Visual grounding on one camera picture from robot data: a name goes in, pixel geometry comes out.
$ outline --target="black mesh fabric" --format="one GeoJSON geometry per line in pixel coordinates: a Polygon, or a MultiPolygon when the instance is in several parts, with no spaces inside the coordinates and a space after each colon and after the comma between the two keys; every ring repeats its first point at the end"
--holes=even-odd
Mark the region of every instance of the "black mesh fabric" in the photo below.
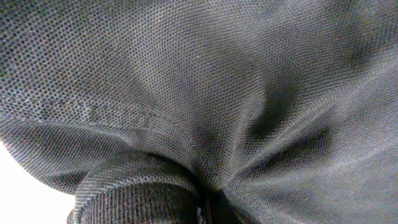
{"type": "Polygon", "coordinates": [[[2,1],[1,15],[1,141],[48,186],[76,194],[140,152],[221,190],[241,222],[397,223],[396,0],[2,1]]]}
{"type": "Polygon", "coordinates": [[[199,193],[177,164],[133,153],[89,171],[75,192],[74,223],[195,223],[199,193]]]}

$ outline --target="gray mesh fabric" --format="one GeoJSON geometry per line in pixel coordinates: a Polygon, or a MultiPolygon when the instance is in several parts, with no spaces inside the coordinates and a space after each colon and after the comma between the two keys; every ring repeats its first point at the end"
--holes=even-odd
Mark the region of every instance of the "gray mesh fabric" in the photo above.
{"type": "Polygon", "coordinates": [[[75,194],[141,151],[222,190],[242,222],[398,221],[396,0],[2,1],[1,14],[1,141],[43,183],[75,194]]]}
{"type": "Polygon", "coordinates": [[[74,223],[195,223],[199,194],[177,164],[142,153],[110,159],[75,192],[74,223]]]}

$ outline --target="black cloth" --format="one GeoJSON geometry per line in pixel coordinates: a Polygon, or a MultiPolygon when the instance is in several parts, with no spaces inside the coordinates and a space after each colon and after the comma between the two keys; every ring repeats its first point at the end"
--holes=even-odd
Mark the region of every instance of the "black cloth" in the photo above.
{"type": "Polygon", "coordinates": [[[396,0],[1,15],[1,141],[74,223],[397,223],[396,0]]]}

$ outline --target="cuff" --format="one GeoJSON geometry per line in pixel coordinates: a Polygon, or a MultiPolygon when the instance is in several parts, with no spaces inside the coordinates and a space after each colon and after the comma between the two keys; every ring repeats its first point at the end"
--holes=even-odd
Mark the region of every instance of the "cuff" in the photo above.
{"type": "Polygon", "coordinates": [[[79,185],[73,223],[197,223],[199,195],[190,176],[145,154],[108,161],[79,185]]]}

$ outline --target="white background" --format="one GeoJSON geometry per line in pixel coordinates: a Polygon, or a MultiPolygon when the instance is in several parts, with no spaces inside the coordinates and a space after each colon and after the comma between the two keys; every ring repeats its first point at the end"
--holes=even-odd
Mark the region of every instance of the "white background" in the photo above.
{"type": "Polygon", "coordinates": [[[29,175],[0,142],[0,222],[66,224],[75,198],[29,175]]]}

